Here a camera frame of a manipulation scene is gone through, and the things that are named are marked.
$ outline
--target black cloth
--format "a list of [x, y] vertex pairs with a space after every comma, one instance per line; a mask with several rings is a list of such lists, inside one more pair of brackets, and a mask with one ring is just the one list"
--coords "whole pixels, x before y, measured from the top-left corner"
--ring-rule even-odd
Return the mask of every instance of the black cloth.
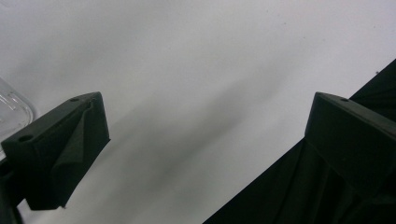
[[[396, 60], [350, 99], [396, 121]], [[394, 166], [383, 186], [392, 199]], [[396, 203], [361, 197], [303, 139], [205, 223], [396, 223]]]

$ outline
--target gray surface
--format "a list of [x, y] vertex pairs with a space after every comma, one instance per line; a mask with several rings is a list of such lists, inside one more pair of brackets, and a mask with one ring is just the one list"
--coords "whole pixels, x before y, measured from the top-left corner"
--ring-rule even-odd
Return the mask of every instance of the gray surface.
[[201, 223], [396, 55], [389, 1], [0, 0], [0, 76], [40, 114], [104, 95], [112, 141], [26, 223]]

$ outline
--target screw hole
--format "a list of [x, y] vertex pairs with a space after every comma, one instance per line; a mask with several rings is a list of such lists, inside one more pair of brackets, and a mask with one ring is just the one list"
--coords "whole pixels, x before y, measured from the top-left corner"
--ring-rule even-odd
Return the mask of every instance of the screw hole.
[[29, 141], [29, 140], [32, 139], [32, 138], [33, 138], [32, 135], [25, 135], [25, 136], [22, 136], [22, 137], [19, 139], [19, 141], [20, 141], [20, 142], [26, 142], [26, 141]]

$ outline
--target black plastic bracket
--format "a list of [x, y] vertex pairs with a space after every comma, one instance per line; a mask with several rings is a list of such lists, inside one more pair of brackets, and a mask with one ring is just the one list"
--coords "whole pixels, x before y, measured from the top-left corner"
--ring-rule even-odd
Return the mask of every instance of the black plastic bracket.
[[25, 198], [32, 210], [65, 207], [108, 141], [100, 92], [74, 97], [13, 134], [2, 142], [0, 164], [13, 181], [6, 186], [11, 205]]

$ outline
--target transparent plastic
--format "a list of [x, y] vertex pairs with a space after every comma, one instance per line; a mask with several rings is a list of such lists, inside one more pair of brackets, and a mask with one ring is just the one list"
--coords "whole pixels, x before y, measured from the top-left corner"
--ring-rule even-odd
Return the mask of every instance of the transparent plastic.
[[[34, 118], [33, 107], [0, 78], [0, 142], [26, 127]], [[0, 161], [5, 157], [0, 146]]]

